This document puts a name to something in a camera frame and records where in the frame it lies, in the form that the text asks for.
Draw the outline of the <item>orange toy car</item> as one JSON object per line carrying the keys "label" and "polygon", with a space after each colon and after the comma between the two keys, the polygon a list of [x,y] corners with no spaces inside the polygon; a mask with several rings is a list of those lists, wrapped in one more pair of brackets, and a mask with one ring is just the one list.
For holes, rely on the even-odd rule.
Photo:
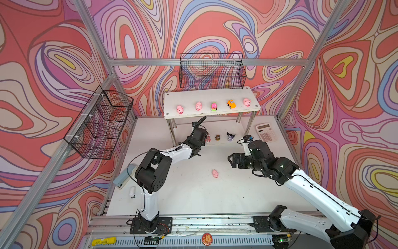
{"label": "orange toy car", "polygon": [[227,106],[229,108],[231,108],[231,109],[235,109],[236,108],[236,104],[235,104],[234,100],[228,100]]}

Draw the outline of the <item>white shelf table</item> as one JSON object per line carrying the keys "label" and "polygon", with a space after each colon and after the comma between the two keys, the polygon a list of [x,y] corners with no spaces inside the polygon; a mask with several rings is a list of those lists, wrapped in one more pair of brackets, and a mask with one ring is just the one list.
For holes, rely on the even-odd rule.
{"label": "white shelf table", "polygon": [[242,89],[210,89],[168,92],[164,95],[164,118],[169,126],[172,144],[176,146],[175,120],[213,115],[237,114],[237,122],[243,113],[250,113],[245,134],[260,111],[261,105],[249,87]]}

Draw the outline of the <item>pink pig toy front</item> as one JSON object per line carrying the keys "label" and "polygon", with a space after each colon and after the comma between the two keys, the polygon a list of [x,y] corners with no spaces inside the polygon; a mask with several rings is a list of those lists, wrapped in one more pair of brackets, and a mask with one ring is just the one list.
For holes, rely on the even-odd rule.
{"label": "pink pig toy front", "polygon": [[184,112],[183,106],[178,105],[178,106],[176,107],[176,111],[177,111],[177,113],[178,113],[179,115],[182,115],[183,112]]}

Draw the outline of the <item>grey stapler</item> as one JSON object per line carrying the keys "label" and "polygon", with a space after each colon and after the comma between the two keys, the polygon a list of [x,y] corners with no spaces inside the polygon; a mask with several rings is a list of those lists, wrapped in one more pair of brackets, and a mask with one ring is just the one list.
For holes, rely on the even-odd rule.
{"label": "grey stapler", "polygon": [[137,168],[137,164],[130,164],[126,169],[122,170],[120,174],[113,180],[113,184],[117,189],[123,189],[127,181],[133,176],[133,171]]}

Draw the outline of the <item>pink pig toy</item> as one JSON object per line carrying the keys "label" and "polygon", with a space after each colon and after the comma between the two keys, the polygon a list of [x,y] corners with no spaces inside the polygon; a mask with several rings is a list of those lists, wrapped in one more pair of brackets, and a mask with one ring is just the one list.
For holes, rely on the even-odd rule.
{"label": "pink pig toy", "polygon": [[251,106],[251,100],[248,99],[248,98],[244,98],[243,104],[244,104],[244,106],[246,106],[246,107],[250,107],[250,106]]}
{"label": "pink pig toy", "polygon": [[178,105],[178,106],[176,107],[176,111],[177,111],[177,113],[178,113],[179,115],[182,115],[183,112],[184,112],[183,106]]}
{"label": "pink pig toy", "polygon": [[218,178],[218,177],[219,177],[218,171],[217,171],[217,170],[212,170],[212,176],[213,176],[214,178]]}
{"label": "pink pig toy", "polygon": [[195,110],[196,110],[196,111],[201,111],[202,108],[203,108],[203,105],[202,105],[201,102],[197,102],[197,103],[195,104]]}

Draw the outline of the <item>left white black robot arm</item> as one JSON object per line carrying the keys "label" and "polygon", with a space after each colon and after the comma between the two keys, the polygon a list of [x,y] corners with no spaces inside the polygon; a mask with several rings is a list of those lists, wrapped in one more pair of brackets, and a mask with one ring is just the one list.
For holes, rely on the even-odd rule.
{"label": "left white black robot arm", "polygon": [[161,218],[158,207],[158,191],[163,187],[173,164],[198,156],[205,146],[207,129],[202,127],[206,117],[193,123],[191,134],[180,145],[168,150],[151,148],[135,171],[134,177],[127,174],[143,190],[143,208],[135,217],[127,221],[130,234],[167,235],[172,231],[171,217]]}

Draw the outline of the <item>pink white calculator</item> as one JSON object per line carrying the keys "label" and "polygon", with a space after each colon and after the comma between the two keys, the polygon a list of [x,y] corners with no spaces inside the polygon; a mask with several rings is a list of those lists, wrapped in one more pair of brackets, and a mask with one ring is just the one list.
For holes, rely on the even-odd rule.
{"label": "pink white calculator", "polygon": [[270,123],[256,125],[258,137],[266,143],[278,141],[278,136]]}

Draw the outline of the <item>pink green toy car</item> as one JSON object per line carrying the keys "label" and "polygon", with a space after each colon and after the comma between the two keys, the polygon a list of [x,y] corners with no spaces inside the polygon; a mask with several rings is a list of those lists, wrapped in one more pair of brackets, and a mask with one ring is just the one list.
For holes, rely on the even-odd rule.
{"label": "pink green toy car", "polygon": [[211,103],[210,110],[211,110],[212,112],[216,112],[216,111],[218,110],[218,106],[217,106],[217,103],[216,103],[216,102],[212,102],[212,103]]}

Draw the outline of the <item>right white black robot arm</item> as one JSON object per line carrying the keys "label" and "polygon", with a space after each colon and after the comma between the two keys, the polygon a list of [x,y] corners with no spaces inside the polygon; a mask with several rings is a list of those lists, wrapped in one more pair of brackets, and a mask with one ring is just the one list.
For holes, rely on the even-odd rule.
{"label": "right white black robot arm", "polygon": [[363,249],[372,241],[371,233],[378,227],[379,216],[340,200],[290,159],[275,157],[266,142],[246,135],[238,143],[244,152],[228,157],[232,168],[250,169],[254,176],[273,180],[278,186],[303,197],[323,214],[323,217],[315,217],[278,205],[269,216],[254,217],[252,226],[257,232],[294,229],[322,239],[335,249]]}

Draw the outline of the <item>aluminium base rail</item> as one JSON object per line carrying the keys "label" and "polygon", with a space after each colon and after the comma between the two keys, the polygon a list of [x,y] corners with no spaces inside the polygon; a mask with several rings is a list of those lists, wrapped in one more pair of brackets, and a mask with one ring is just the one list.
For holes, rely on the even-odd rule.
{"label": "aluminium base rail", "polygon": [[[94,239],[116,237],[102,249],[330,249],[331,245],[300,231],[256,232],[254,214],[173,215],[172,231],[157,242],[149,234],[130,234],[132,216],[99,216],[90,221],[80,249],[93,249]],[[210,246],[202,235],[210,233]]]}

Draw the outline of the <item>red pink bear toy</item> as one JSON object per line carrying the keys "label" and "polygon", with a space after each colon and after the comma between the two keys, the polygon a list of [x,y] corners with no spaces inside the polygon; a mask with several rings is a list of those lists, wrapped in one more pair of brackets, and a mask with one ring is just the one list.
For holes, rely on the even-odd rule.
{"label": "red pink bear toy", "polygon": [[206,136],[206,139],[205,139],[205,143],[210,143],[210,141],[211,141],[211,137],[210,137],[210,134],[208,133]]}

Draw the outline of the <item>dark purple figure toy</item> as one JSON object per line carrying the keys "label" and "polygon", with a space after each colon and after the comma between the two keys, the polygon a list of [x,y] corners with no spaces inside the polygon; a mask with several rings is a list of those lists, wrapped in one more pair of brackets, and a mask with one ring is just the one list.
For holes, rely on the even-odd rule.
{"label": "dark purple figure toy", "polygon": [[234,138],[235,138],[236,134],[232,134],[232,133],[227,133],[227,141],[228,142],[233,142]]}

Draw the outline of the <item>red round sticker badge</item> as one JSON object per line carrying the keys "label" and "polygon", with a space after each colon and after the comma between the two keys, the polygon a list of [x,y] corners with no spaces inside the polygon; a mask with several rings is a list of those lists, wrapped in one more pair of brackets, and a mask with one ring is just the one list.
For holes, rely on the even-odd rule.
{"label": "red round sticker badge", "polygon": [[202,243],[205,246],[210,246],[213,242],[212,235],[210,233],[205,233],[202,235]]}

